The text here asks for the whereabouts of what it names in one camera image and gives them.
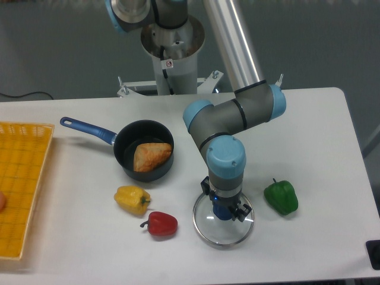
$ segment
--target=bell pepper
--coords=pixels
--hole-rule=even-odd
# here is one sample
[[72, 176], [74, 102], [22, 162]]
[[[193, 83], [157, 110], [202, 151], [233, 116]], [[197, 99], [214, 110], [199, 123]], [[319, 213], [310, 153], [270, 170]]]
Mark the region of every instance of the bell pepper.
[[148, 225], [148, 232], [152, 236], [170, 236], [177, 231], [177, 219], [162, 212], [152, 212], [148, 220], [143, 222], [140, 227]]
[[147, 212], [150, 203], [149, 193], [137, 186], [119, 187], [113, 198], [120, 207], [139, 216]]
[[298, 209], [298, 199], [294, 187], [289, 181], [274, 183], [264, 190], [265, 199], [281, 215], [288, 215]]

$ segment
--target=red bell pepper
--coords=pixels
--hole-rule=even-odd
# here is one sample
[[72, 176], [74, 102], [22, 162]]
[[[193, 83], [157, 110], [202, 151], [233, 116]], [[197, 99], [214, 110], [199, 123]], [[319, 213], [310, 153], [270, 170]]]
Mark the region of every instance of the red bell pepper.
[[177, 231], [178, 222], [176, 218], [162, 212], [152, 212], [148, 220], [143, 222], [140, 227], [148, 225], [148, 232], [153, 236], [170, 236]]

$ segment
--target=bread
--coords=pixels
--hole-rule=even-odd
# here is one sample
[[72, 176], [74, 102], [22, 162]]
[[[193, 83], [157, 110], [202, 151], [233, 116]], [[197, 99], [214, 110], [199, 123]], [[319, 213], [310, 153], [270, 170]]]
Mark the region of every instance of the bread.
[[137, 146], [133, 170], [137, 172], [152, 171], [163, 164], [172, 153], [172, 146], [166, 143], [148, 143]]

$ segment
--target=black object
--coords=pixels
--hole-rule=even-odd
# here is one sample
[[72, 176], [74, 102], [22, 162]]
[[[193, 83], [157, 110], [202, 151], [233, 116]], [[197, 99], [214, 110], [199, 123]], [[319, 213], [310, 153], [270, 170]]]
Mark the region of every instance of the black object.
[[0, 93], [1, 96], [4, 96], [4, 97], [8, 97], [8, 98], [23, 98], [23, 97], [26, 97], [26, 96], [29, 96], [29, 95], [33, 95], [33, 94], [45, 94], [47, 96], [50, 97], [50, 99], [54, 100], [53, 96], [51, 96], [48, 92], [45, 92], [45, 91], [35, 91], [35, 92], [29, 92], [29, 93], [26, 93], [26, 94], [23, 94], [23, 95], [18, 95], [18, 96], [12, 96], [12, 95], [7, 95], [7, 94], [4, 94], [4, 93]]
[[201, 187], [202, 187], [203, 194], [208, 196], [208, 194], [210, 194], [210, 180], [208, 176], [206, 176], [206, 178], [203, 179], [203, 181], [201, 182]]
[[156, 24], [163, 29], [178, 29], [188, 19], [188, 1], [152, 0], [152, 9]]
[[[149, 172], [136, 172], [133, 170], [133, 159], [137, 146], [145, 143], [168, 143], [172, 146], [169, 158], [159, 167]], [[163, 124], [151, 121], [135, 121], [124, 127], [117, 135], [113, 146], [116, 160], [123, 167], [125, 173], [142, 182], [154, 181], [164, 176], [173, 164], [174, 139], [168, 128]]]
[[248, 214], [252, 211], [252, 208], [247, 205], [247, 204], [243, 204], [243, 207], [244, 209], [241, 209], [241, 208], [236, 208], [235, 212], [233, 213], [233, 215], [241, 222], [244, 222], [246, 216], [248, 216]]
[[366, 247], [372, 268], [380, 270], [380, 240], [369, 240]]
[[[152, 120], [135, 121], [125, 126], [119, 134], [68, 117], [63, 117], [60, 123], [62, 126], [86, 132], [102, 139], [108, 144], [113, 144], [113, 153], [116, 160], [123, 167], [125, 173], [137, 181], [154, 181], [164, 176], [172, 167], [174, 139], [168, 128], [159, 122]], [[134, 154], [137, 146], [145, 143], [168, 143], [172, 146], [172, 153], [166, 162], [154, 170], [136, 172], [133, 170]]]

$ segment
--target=blue saucepan handle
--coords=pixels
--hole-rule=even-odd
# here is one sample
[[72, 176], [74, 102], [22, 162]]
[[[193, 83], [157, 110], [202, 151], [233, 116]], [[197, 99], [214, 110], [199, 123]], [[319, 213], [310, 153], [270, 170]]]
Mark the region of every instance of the blue saucepan handle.
[[68, 128], [94, 135], [110, 145], [113, 145], [115, 142], [116, 133], [103, 129], [99, 126], [90, 125], [89, 123], [81, 122], [68, 117], [63, 117], [59, 122], [62, 126], [67, 126]]

